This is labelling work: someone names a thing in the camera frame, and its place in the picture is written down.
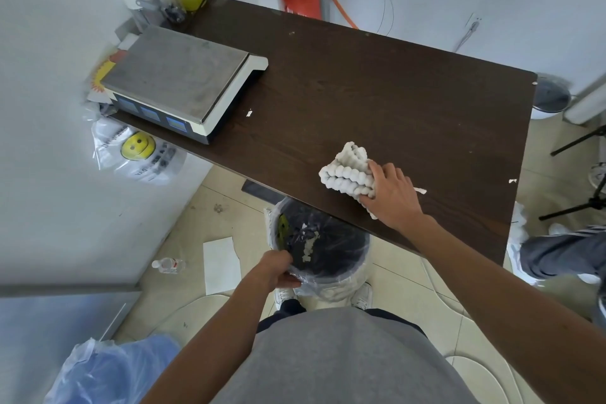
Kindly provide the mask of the person's right hand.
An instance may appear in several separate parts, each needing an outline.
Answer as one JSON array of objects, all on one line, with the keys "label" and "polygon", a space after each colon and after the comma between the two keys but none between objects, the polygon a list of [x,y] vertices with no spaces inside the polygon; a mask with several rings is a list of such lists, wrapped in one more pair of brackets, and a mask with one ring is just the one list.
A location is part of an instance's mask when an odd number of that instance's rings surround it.
[{"label": "person's right hand", "polygon": [[397,180],[384,177],[381,165],[369,160],[376,181],[376,198],[362,197],[365,204],[383,224],[400,234],[406,235],[424,213],[420,207],[418,194],[405,191],[404,174],[397,168]]}]

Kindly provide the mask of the white knobbly cleaning cloth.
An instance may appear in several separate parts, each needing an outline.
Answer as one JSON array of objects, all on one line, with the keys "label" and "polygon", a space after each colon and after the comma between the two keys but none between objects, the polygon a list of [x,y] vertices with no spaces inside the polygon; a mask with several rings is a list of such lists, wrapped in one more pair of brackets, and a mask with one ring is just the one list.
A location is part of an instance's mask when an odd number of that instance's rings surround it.
[{"label": "white knobbly cleaning cloth", "polygon": [[319,177],[327,189],[353,198],[366,209],[372,219],[377,220],[362,201],[362,197],[370,200],[376,198],[376,181],[369,160],[364,147],[349,141],[330,164],[321,168]]}]

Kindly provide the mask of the black lined waste bin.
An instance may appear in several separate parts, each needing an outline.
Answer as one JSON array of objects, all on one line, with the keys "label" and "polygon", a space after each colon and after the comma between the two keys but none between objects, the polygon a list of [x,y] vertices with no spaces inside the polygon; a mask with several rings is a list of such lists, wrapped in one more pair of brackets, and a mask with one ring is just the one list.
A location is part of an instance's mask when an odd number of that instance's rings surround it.
[{"label": "black lined waste bin", "polygon": [[292,256],[289,272],[301,282],[296,295],[337,303],[367,281],[367,232],[290,198],[265,208],[264,219],[269,247]]}]

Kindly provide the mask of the person's right forearm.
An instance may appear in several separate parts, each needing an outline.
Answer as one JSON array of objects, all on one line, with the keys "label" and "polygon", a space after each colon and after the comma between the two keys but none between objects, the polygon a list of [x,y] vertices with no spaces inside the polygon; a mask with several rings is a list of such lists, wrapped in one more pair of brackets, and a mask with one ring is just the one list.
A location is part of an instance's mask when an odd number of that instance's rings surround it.
[{"label": "person's right forearm", "polygon": [[454,237],[425,214],[398,231],[545,404],[606,404],[606,332]]}]

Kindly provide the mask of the person's left forearm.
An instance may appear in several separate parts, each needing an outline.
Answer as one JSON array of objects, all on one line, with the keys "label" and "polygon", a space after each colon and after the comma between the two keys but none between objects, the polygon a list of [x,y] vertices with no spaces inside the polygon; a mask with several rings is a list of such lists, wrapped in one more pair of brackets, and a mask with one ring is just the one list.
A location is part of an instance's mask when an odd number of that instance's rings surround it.
[{"label": "person's left forearm", "polygon": [[250,354],[262,309],[276,282],[277,277],[265,270],[251,271],[140,404],[209,404]]}]

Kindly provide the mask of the person's left white shoe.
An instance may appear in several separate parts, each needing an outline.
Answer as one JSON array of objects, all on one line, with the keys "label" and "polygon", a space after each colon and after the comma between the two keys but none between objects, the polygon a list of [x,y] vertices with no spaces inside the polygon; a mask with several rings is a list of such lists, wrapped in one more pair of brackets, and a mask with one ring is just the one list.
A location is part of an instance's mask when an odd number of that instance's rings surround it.
[{"label": "person's left white shoe", "polygon": [[290,300],[298,300],[298,296],[295,294],[292,288],[276,288],[274,290],[275,297],[275,308],[280,310],[283,303]]}]

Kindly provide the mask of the person's white shoe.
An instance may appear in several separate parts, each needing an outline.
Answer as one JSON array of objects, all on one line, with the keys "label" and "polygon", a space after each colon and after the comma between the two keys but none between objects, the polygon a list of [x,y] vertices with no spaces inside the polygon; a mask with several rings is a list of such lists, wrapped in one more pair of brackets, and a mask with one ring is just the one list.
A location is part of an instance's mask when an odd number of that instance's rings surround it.
[{"label": "person's white shoe", "polygon": [[295,294],[292,288],[276,288],[274,290],[275,297],[275,308],[280,310],[283,303],[290,300],[298,300],[298,296]]},{"label": "person's white shoe", "polygon": [[363,283],[360,288],[352,295],[350,304],[353,308],[366,311],[373,307],[373,288],[368,283]]}]

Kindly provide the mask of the dark brown wooden table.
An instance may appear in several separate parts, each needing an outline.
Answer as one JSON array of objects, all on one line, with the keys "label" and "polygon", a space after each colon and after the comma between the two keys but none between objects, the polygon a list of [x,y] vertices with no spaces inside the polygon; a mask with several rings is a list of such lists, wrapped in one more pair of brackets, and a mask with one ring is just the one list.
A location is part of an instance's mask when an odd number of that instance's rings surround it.
[{"label": "dark brown wooden table", "polygon": [[207,0],[183,33],[269,67],[209,145],[126,112],[114,119],[416,252],[321,184],[319,170],[353,141],[425,189],[425,213],[503,264],[536,73],[237,0]]}]

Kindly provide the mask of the white paper sheet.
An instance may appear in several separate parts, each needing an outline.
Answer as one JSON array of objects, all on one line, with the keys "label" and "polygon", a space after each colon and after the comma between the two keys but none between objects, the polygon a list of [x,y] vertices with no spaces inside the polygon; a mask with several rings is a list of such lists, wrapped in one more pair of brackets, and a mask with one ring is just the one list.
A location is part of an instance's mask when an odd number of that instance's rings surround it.
[{"label": "white paper sheet", "polygon": [[241,282],[241,264],[233,238],[207,241],[202,246],[205,294],[228,293]]}]

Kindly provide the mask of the person's grey shirt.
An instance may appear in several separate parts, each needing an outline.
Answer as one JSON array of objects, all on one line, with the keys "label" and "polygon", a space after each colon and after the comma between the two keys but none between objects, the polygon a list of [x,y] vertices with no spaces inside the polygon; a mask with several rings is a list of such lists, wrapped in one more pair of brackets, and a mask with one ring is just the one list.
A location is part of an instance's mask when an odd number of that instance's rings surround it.
[{"label": "person's grey shirt", "polygon": [[417,326],[342,307],[260,332],[211,404],[479,402]]}]

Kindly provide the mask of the clear plastic water bottle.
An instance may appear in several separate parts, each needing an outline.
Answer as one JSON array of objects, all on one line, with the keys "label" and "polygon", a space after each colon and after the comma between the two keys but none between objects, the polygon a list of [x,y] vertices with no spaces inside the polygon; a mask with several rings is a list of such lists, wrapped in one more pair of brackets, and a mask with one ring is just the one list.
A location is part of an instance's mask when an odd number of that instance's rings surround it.
[{"label": "clear plastic water bottle", "polygon": [[185,261],[171,257],[154,260],[151,267],[162,274],[177,274],[186,268]]}]

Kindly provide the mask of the black tripod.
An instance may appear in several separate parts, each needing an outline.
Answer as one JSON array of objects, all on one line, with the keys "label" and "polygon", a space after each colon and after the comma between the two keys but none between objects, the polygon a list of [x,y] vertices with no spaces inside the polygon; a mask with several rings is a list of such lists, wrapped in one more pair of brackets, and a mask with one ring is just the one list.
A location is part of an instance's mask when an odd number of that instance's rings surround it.
[{"label": "black tripod", "polygon": [[570,139],[572,136],[576,136],[581,142],[566,151],[562,151],[560,147],[552,147],[551,152],[547,152],[547,148],[537,151],[540,157],[537,158],[535,171],[553,182],[552,185],[542,185],[545,191],[541,192],[540,208],[555,208],[558,212],[569,210],[568,213],[558,216],[554,212],[538,216],[540,223],[548,224],[550,220],[560,220],[561,217],[575,218],[572,208],[576,208],[575,213],[580,213],[578,206],[594,196],[595,186],[588,181],[588,172],[594,164],[599,164],[599,144],[606,142],[598,134],[600,128],[601,126],[594,129],[573,129],[561,126],[559,129],[562,134],[554,135],[554,143],[562,143],[565,138]]}]

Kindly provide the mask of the clear bag with yellow smiley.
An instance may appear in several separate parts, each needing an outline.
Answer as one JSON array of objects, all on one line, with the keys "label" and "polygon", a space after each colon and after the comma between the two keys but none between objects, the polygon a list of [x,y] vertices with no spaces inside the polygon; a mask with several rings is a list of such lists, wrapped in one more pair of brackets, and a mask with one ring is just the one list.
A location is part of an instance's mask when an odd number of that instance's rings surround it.
[{"label": "clear bag with yellow smiley", "polygon": [[149,185],[167,185],[182,170],[186,152],[163,139],[108,117],[92,124],[99,170]]}]

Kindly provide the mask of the grey electronic weighing scale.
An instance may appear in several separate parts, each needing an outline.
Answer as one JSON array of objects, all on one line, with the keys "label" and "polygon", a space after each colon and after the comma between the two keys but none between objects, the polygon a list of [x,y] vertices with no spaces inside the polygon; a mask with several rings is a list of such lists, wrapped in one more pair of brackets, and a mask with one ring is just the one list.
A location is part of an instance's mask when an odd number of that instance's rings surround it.
[{"label": "grey electronic weighing scale", "polygon": [[117,109],[209,145],[264,56],[149,26],[102,78]]}]

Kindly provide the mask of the yellow and red printed paper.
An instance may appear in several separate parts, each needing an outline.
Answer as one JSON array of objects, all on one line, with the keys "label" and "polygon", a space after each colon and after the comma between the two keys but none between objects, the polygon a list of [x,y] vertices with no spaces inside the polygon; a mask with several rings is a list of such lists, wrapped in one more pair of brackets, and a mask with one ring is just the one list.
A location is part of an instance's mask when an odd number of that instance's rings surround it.
[{"label": "yellow and red printed paper", "polygon": [[107,94],[105,86],[102,84],[102,80],[126,54],[127,50],[117,49],[104,58],[95,71],[93,71],[92,78],[90,79],[90,90],[87,95],[87,100],[89,102],[101,104],[111,103],[111,99]]}]

